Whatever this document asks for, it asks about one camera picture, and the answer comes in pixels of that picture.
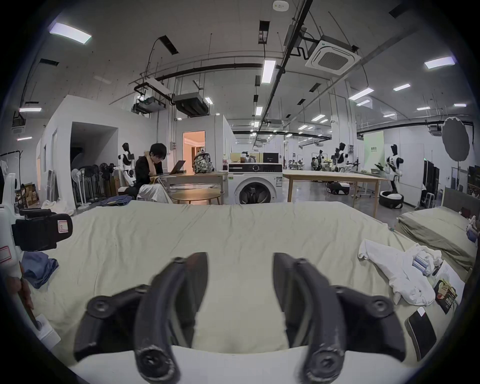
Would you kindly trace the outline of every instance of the blue cloth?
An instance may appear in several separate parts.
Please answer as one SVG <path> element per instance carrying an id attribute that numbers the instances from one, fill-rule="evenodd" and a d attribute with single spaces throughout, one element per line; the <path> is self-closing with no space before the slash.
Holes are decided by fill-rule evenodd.
<path id="1" fill-rule="evenodd" d="M 24 278 L 36 289 L 39 289 L 59 267 L 59 263 L 56 259 L 49 259 L 48 255 L 43 252 L 24 252 L 22 266 Z"/>
<path id="2" fill-rule="evenodd" d="M 129 195 L 112 196 L 100 202 L 101 207 L 122 206 L 132 201 L 133 197 Z"/>

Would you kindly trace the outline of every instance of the grey bed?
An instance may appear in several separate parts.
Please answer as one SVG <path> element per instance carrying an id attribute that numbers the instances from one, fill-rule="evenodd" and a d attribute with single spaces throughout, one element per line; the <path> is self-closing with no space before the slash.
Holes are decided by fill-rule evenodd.
<path id="1" fill-rule="evenodd" d="M 477 245 L 467 238 L 468 220 L 458 213 L 462 208 L 478 218 L 480 200 L 446 188 L 442 206 L 402 214 L 396 230 L 421 245 L 441 250 L 443 258 L 465 281 L 475 262 Z"/>

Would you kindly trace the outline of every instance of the grey headboard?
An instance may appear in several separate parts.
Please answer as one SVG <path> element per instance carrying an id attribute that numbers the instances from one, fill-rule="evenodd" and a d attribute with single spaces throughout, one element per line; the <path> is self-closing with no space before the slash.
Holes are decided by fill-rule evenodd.
<path id="1" fill-rule="evenodd" d="M 477 218 L 480 213 L 480 199 L 451 188 L 445 188 L 442 206 L 450 208 L 455 212 L 459 212 L 462 208 L 469 209 L 470 214 L 475 215 Z"/>

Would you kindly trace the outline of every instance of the control panel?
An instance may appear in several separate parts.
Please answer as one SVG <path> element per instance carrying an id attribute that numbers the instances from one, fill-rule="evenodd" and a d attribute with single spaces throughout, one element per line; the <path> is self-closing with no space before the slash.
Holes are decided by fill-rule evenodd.
<path id="1" fill-rule="evenodd" d="M 273 163 L 232 163 L 228 165 L 229 172 L 276 172 L 282 173 L 281 164 Z"/>

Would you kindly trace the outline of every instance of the round wooden table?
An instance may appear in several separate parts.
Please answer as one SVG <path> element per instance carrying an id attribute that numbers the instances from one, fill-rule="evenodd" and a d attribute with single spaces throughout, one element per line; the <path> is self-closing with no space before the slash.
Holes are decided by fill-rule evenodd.
<path id="1" fill-rule="evenodd" d="M 173 192 L 170 197 L 177 200 L 177 204 L 180 201 L 188 201 L 190 204 L 192 201 L 208 200 L 209 204 L 212 204 L 212 199 L 216 198 L 218 205 L 220 205 L 219 197 L 222 195 L 220 189 L 214 188 L 199 188 L 199 189 L 185 189 L 182 191 Z"/>

